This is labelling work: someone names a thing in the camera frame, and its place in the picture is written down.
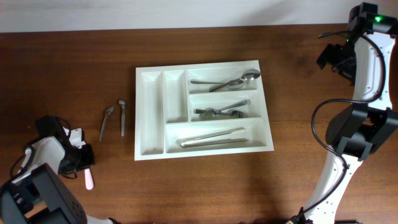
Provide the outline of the steel kitchen tongs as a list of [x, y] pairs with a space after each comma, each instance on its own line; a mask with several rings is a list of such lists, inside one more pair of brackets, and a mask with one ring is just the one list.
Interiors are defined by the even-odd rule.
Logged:
[[202, 146], [212, 146], [212, 145], [219, 145], [219, 144], [229, 144], [235, 142], [246, 142], [249, 141], [248, 138], [226, 138], [220, 139], [220, 136], [227, 136], [235, 133], [239, 133], [245, 131], [245, 128], [234, 128], [229, 129], [226, 131], [220, 131], [210, 134], [204, 134], [201, 136], [194, 136], [185, 139], [178, 139], [177, 144], [181, 148], [191, 148], [191, 147], [202, 147]]

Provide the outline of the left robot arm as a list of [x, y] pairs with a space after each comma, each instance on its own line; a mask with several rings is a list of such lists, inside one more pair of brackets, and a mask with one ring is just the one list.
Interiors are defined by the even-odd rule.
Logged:
[[86, 188], [95, 186], [90, 170], [95, 157], [84, 130], [72, 129], [57, 116], [44, 116], [35, 125], [39, 137], [23, 147], [24, 155], [13, 165], [19, 170], [10, 171], [10, 179], [1, 186], [1, 221], [117, 224], [113, 218], [87, 215], [61, 180], [76, 179], [83, 171]]

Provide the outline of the steel fork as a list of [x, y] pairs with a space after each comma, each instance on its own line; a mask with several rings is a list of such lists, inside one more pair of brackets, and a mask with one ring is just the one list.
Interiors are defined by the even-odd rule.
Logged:
[[[201, 109], [194, 109], [193, 113], [194, 114], [202, 114], [204, 113], [205, 110], [201, 110]], [[238, 111], [238, 110], [231, 110], [231, 111], [227, 111], [227, 112], [221, 112], [221, 115], [226, 115], [226, 116], [231, 116], [231, 117], [237, 117], [237, 118], [248, 118], [249, 115], [242, 112], [242, 111]]]
[[222, 112], [224, 112], [226, 110], [229, 110], [229, 109], [232, 109], [232, 108], [237, 108], [239, 106], [250, 105], [250, 104], [251, 104], [250, 100], [242, 100], [242, 101], [239, 101], [237, 103], [234, 103], [232, 105], [226, 106], [226, 107], [221, 108], [221, 109], [210, 108], [210, 109], [207, 109], [204, 112], [200, 113], [198, 115], [198, 117], [199, 117], [200, 120], [203, 121], [203, 120], [206, 120], [208, 118], [212, 118], [212, 117], [214, 117], [216, 115], [219, 115], [219, 114], [221, 114]]

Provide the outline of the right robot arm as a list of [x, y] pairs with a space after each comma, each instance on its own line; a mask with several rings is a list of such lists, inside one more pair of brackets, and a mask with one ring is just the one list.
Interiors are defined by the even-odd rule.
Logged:
[[335, 215], [356, 170], [397, 129], [397, 113], [389, 93], [389, 66], [397, 39], [397, 18], [380, 15], [378, 6], [362, 2], [350, 10], [345, 30], [321, 37], [340, 35], [344, 45], [329, 44], [317, 65], [331, 65], [333, 72], [351, 81], [352, 99], [330, 99], [348, 104], [328, 124], [324, 141], [326, 162], [312, 197], [289, 223], [336, 223]]

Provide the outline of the pink plastic knife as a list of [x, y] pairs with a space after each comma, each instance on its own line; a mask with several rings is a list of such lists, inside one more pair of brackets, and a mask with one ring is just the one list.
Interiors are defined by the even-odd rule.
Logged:
[[85, 186], [87, 190], [92, 190], [95, 186], [93, 176], [91, 174], [91, 169], [87, 168], [84, 170], [85, 173]]

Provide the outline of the steel tablespoon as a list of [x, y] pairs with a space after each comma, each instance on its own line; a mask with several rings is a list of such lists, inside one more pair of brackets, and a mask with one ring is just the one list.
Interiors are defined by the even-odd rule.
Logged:
[[[195, 79], [191, 79], [190, 83], [196, 84], [196, 85], [221, 85], [221, 84], [223, 84], [223, 82], [208, 82], [208, 81], [201, 81], [201, 80], [195, 80]], [[243, 81], [236, 81], [234, 83], [226, 85], [226, 88], [229, 90], [238, 90], [244, 86], [245, 86], [245, 83]]]
[[223, 87], [228, 86], [235, 82], [245, 82], [245, 81], [249, 81], [249, 80], [255, 80], [255, 79], [259, 78], [260, 76], [261, 76], [261, 72], [259, 70], [249, 69], [249, 70], [246, 70], [245, 72], [243, 72], [243, 74], [240, 78], [237, 78], [237, 79], [231, 80], [227, 83], [220, 84], [218, 86], [213, 86], [213, 87], [209, 88], [209, 92], [214, 92], [216, 90], [219, 90], [220, 88], [223, 88]]

